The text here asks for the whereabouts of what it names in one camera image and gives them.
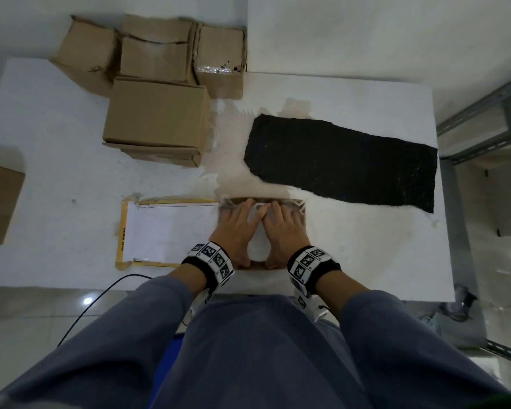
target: wire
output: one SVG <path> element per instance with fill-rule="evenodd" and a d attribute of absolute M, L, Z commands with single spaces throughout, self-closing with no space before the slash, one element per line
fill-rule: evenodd
<path fill-rule="evenodd" d="M 68 336 L 68 334 L 72 331 L 72 329 L 74 328 L 74 326 L 76 325 L 76 323 L 79 321 L 80 318 L 83 317 L 83 315 L 87 312 L 88 309 L 91 308 L 91 306 L 93 304 L 95 304 L 99 298 L 101 298 L 103 295 L 105 295 L 113 286 L 115 286 L 118 282 L 120 282 L 121 280 L 127 278 L 127 277 L 132 277 L 132 276 L 136 276 L 136 277 L 144 277 L 144 278 L 147 278 L 148 280 L 151 280 L 153 277 L 148 277 L 147 275 L 143 275 L 143 274 L 127 274 L 127 275 L 124 275 L 123 277 L 121 277 L 119 280 L 117 280 L 114 284 L 112 284 L 111 286 L 109 286 L 107 289 L 105 289 L 101 295 L 99 295 L 95 301 L 93 301 L 91 304 L 89 304 L 87 306 L 87 308 L 85 310 L 83 310 L 82 314 L 79 315 L 78 318 L 76 318 L 76 321 L 70 326 L 70 328 L 68 329 L 68 331 L 66 332 L 66 334 L 62 337 L 62 339 L 60 340 L 59 344 L 57 344 L 57 347 L 59 347 L 62 342 L 64 341 L 64 339 Z"/>

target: person's left hand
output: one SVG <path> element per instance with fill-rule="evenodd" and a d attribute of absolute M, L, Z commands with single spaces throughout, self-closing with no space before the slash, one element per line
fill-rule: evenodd
<path fill-rule="evenodd" d="M 218 226 L 209 240 L 220 245 L 229 255 L 233 267 L 250 266 L 248 243 L 256 233 L 256 229 L 269 210 L 269 204 L 259 206 L 253 218 L 248 222 L 248 214 L 256 202 L 246 199 L 234 210 L 222 210 Z"/>

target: white table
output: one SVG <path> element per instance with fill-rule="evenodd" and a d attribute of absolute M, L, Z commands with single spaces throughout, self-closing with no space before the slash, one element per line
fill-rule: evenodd
<path fill-rule="evenodd" d="M 0 286 L 104 289 L 114 268 L 121 200 L 267 196 L 304 199 L 307 232 L 343 269 L 401 299 L 453 300 L 441 173 L 435 213 L 369 206 L 265 184 L 243 162 L 260 112 L 313 117 L 436 146 L 432 95 L 416 84 L 247 74 L 240 101 L 213 103 L 211 148 L 199 168 L 138 161 L 101 145 L 108 100 L 77 87 L 41 59 L 10 59 L 0 83 L 0 164 L 26 179 L 0 246 Z M 151 276 L 170 269 L 130 268 Z M 118 288 L 134 289 L 141 279 Z M 289 294 L 286 272 L 238 273 L 228 291 Z"/>

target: blue object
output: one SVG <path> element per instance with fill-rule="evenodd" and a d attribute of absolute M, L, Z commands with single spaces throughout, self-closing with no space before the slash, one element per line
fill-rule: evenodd
<path fill-rule="evenodd" d="M 168 344 L 167 349 L 164 351 L 164 355 L 157 365 L 157 369 L 154 373 L 154 381 L 153 388 L 151 389 L 150 403 L 148 407 L 151 406 L 153 400 L 155 399 L 155 395 L 159 391 L 159 388 L 164 382 L 164 378 L 167 377 L 167 374 L 170 371 L 170 368 L 176 362 L 176 358 L 178 357 L 178 353 L 180 353 L 180 348 L 182 347 L 182 342 L 184 341 L 184 333 L 175 334 L 172 337 L 172 340 Z"/>

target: black foam sheet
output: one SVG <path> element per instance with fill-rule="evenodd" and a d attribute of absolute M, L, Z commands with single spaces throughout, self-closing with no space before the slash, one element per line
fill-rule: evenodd
<path fill-rule="evenodd" d="M 255 118 L 244 161 L 265 182 L 433 213 L 437 149 L 314 119 Z"/>

